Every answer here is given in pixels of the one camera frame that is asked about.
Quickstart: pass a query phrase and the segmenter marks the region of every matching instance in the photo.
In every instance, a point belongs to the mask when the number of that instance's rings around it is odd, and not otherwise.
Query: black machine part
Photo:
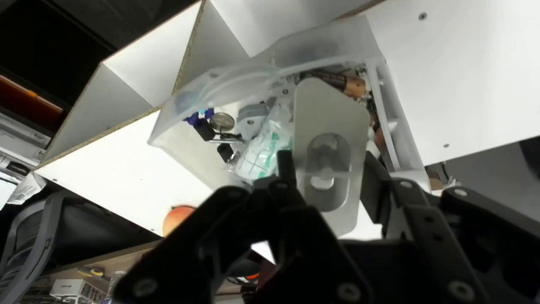
[[[539,223],[471,189],[432,198],[368,156],[361,201],[385,240],[338,242],[296,189],[290,154],[279,161],[275,181],[218,189],[118,282],[115,299],[211,304],[235,260],[269,240],[279,271],[253,304],[539,303]]]
[[[218,146],[218,154],[223,159],[223,162],[231,162],[235,151],[233,151],[231,144],[221,144],[221,146]]]
[[[213,140],[216,137],[215,129],[206,119],[199,119],[194,125],[196,132],[201,135],[204,142]]]

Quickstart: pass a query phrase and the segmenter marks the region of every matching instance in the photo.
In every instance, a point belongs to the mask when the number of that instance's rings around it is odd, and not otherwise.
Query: clear plastic bag
[[[235,173],[250,184],[275,174],[277,152],[292,151],[292,137],[292,100],[279,100],[269,113],[260,134],[240,156]]]
[[[277,70],[263,64],[211,70],[166,102],[150,135],[150,144],[176,124],[184,124],[184,119],[191,113],[269,95],[279,80]]]

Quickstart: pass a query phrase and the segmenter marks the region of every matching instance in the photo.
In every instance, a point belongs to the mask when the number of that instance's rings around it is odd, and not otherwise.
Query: gray surface
[[[242,296],[218,296],[215,299],[216,304],[243,304]]]
[[[336,235],[346,235],[358,225],[368,112],[312,78],[294,91],[294,117],[299,191]]]
[[[46,154],[42,147],[5,129],[0,129],[0,152],[32,169]]]
[[[501,205],[540,222],[540,181],[520,146],[506,146],[447,162],[447,173]]]

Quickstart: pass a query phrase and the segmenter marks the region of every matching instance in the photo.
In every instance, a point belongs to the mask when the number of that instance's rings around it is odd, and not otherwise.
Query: screw
[[[346,282],[338,287],[338,298],[343,303],[358,303],[361,299],[361,291],[355,284]]]
[[[157,291],[155,279],[140,279],[134,284],[134,296],[135,298],[147,298]]]
[[[468,196],[468,191],[464,191],[464,189],[454,189],[454,193],[456,193],[458,196],[463,196],[463,198]]]
[[[474,301],[474,289],[461,281],[452,281],[449,284],[449,292],[452,294],[454,299],[461,301],[461,303],[473,303]]]
[[[402,181],[400,184],[402,184],[402,188],[412,188],[412,184],[409,181]]]

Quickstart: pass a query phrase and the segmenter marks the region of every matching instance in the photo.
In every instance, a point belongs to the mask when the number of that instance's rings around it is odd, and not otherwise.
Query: plastic bag
[[[277,152],[292,151],[292,137],[292,100],[279,100],[270,110],[260,134],[240,156],[235,173],[250,184],[275,174]]]

